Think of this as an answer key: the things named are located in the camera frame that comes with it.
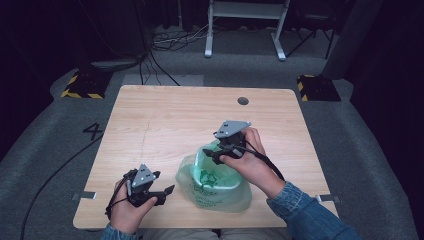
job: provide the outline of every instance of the white metal stand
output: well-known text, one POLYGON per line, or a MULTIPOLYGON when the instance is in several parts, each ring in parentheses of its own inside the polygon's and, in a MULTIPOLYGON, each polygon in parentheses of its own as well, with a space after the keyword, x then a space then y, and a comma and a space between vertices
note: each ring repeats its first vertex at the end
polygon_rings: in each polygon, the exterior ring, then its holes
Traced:
POLYGON ((290 0, 285 0, 284 4, 263 4, 263 3, 240 3, 240 2, 214 2, 209 1, 209 28, 206 38, 205 57, 212 56, 213 43, 213 17, 238 17, 238 18, 260 18, 279 19, 277 32, 271 33, 275 50, 280 61, 286 60, 283 48, 279 41, 284 19, 287 15, 290 0))

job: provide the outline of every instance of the chair leg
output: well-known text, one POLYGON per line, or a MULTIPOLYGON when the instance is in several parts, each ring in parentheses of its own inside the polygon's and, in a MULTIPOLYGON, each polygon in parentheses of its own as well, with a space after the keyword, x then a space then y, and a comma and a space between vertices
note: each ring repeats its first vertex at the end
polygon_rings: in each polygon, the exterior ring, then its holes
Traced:
POLYGON ((330 37, 330 43, 328 44, 327 53, 325 54, 325 60, 327 60, 328 55, 330 54, 331 44, 333 43, 335 33, 336 33, 336 30, 333 29, 333 32, 331 33, 331 37, 330 37))
POLYGON ((302 46, 302 44, 304 42, 306 42, 306 40, 308 40, 310 37, 312 37, 312 35, 314 35, 315 32, 311 32, 305 39, 303 39, 299 44, 297 44, 296 47, 293 48, 293 50, 291 50, 286 57, 289 57, 294 51, 296 51, 300 46, 302 46))

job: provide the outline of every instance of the person's right hand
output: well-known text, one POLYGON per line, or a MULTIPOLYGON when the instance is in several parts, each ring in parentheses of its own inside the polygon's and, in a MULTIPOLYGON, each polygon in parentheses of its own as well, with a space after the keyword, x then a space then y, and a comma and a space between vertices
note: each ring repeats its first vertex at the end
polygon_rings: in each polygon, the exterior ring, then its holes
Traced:
MULTIPOLYGON (((265 149, 262 146, 258 130, 255 128, 246 128, 243 131, 246 141, 249 142, 259 153, 265 155, 265 149)), ((255 151, 249 144, 246 147, 255 151)), ((239 172, 247 181, 259 187, 268 198, 277 196, 285 186, 281 180, 262 160, 255 157, 252 153, 245 152, 240 159, 234 159, 222 155, 219 160, 227 166, 239 172)))

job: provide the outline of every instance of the translucent green bag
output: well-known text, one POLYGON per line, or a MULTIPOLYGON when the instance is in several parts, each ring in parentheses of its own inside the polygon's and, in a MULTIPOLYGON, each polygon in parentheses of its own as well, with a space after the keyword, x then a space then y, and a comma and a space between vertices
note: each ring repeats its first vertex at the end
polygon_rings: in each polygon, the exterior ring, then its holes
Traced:
POLYGON ((224 212, 242 212, 252 200, 250 184, 234 169, 216 165, 202 149, 220 150, 218 141, 201 147, 181 162, 175 176, 184 194, 198 207, 224 212))

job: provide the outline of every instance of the denim jacket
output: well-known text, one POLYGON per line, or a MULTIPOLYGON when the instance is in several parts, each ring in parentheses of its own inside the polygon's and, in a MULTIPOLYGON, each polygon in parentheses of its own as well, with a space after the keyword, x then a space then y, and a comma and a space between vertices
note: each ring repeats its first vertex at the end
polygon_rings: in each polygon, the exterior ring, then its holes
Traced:
MULTIPOLYGON (((290 235, 296 240, 362 239, 352 227, 290 182, 286 182, 284 189, 275 198, 268 199, 267 203, 287 223, 290 235)), ((138 237, 121 233, 108 224, 102 240, 112 239, 137 240, 138 237)))

